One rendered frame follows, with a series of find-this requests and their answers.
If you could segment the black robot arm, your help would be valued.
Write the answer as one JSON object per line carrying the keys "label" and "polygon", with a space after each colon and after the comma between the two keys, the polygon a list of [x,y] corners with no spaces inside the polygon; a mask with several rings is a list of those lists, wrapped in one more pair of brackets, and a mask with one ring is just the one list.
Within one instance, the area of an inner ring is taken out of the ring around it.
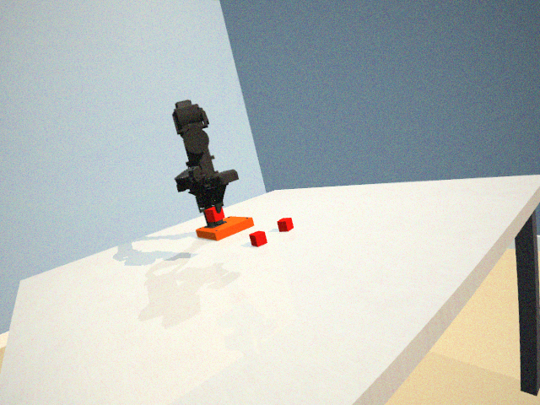
{"label": "black robot arm", "polygon": [[[172,117],[177,134],[180,134],[183,138],[187,158],[210,151],[208,148],[209,137],[203,131],[204,128],[208,127],[209,121],[202,107],[199,108],[198,104],[193,105],[191,100],[176,102]],[[198,162],[194,166],[190,162],[187,163],[188,168],[174,178],[181,190],[193,188],[200,180],[208,180],[203,163]],[[208,222],[204,212],[205,208],[203,208],[197,197],[196,199],[199,211],[203,213],[206,222],[206,226],[203,228],[213,229],[227,223],[222,219],[217,222]]]}

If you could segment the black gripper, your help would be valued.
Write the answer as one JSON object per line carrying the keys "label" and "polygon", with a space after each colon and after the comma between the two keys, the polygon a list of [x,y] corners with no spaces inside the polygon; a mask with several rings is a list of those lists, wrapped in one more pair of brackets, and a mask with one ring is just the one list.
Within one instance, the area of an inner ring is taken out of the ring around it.
{"label": "black gripper", "polygon": [[[234,169],[222,172],[214,171],[212,159],[214,156],[210,155],[210,152],[188,158],[189,161],[186,162],[186,165],[190,162],[194,166],[199,163],[198,161],[201,161],[208,175],[208,180],[200,180],[188,193],[196,196],[205,210],[212,207],[212,198],[216,212],[220,213],[226,186],[232,181],[239,180],[239,176]],[[207,184],[210,185],[204,186]]]}

